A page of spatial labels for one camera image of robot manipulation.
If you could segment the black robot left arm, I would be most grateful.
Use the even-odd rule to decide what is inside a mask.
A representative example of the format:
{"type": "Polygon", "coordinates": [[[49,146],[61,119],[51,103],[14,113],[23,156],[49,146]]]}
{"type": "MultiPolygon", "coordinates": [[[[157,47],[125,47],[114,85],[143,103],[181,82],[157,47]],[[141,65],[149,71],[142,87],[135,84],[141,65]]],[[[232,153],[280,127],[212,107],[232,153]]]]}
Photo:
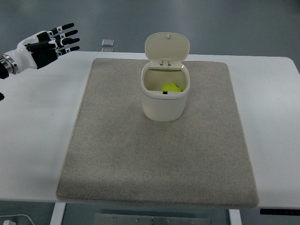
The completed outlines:
{"type": "MultiPolygon", "coordinates": [[[[6,79],[9,77],[9,73],[7,71],[7,69],[5,68],[5,66],[1,63],[0,64],[0,78],[1,79],[6,79]]],[[[5,98],[5,96],[0,93],[0,101],[2,101],[5,98]]]]}

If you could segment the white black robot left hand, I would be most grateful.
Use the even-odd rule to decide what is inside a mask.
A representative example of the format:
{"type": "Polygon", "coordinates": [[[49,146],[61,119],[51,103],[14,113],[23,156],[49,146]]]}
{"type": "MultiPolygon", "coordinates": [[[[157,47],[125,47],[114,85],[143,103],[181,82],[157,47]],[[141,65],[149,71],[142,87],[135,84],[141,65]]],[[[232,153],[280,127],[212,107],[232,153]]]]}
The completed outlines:
{"type": "Polygon", "coordinates": [[[64,32],[74,27],[73,23],[58,26],[51,30],[40,31],[18,43],[17,48],[0,56],[2,63],[10,74],[19,74],[26,69],[41,69],[60,56],[77,51],[79,46],[70,45],[80,41],[72,38],[78,30],[64,32]]]}

